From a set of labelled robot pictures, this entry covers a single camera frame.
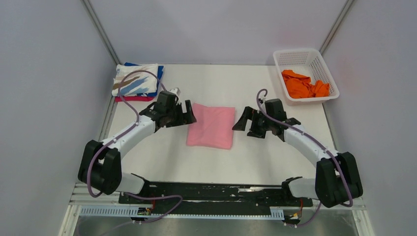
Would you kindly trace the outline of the pink t-shirt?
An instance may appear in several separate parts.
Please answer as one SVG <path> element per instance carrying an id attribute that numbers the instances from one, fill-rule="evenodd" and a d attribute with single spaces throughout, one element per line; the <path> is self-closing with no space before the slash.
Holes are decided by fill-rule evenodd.
<path id="1" fill-rule="evenodd" d="M 192 108 L 197 122 L 189 125 L 186 145 L 230 150 L 236 109 L 198 103 L 192 104 Z"/>

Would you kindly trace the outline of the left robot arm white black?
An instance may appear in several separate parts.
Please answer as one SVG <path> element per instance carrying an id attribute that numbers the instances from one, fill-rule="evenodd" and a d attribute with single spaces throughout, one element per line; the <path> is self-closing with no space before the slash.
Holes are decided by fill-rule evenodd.
<path id="1" fill-rule="evenodd" d="M 150 199 L 148 180 L 122 170 L 122 159 L 139 142 L 161 128 L 190 125 L 197 121 L 190 100 L 179 102 L 175 91 L 160 92 L 157 100 L 142 111 L 134 111 L 136 119 L 116 135 L 102 141 L 89 141 L 84 149 L 78 180 L 87 184 L 88 191 L 100 194 L 128 192 L 139 203 Z"/>

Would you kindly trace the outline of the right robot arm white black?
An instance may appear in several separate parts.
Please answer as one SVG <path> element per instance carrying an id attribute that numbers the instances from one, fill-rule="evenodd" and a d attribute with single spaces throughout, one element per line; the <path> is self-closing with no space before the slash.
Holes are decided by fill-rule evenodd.
<path id="1" fill-rule="evenodd" d="M 244 131 L 247 122 L 251 121 L 249 137 L 263 139 L 270 131 L 301 153 L 316 170 L 314 178 L 292 177 L 282 182 L 283 203 L 291 206 L 300 198 L 309 198 L 320 201 L 327 208 L 350 207 L 354 199 L 363 195 L 357 162 L 351 153 L 341 153 L 321 144 L 305 131 L 300 121 L 287 117 L 280 99 L 260 101 L 259 105 L 265 109 L 246 106 L 232 129 Z"/>

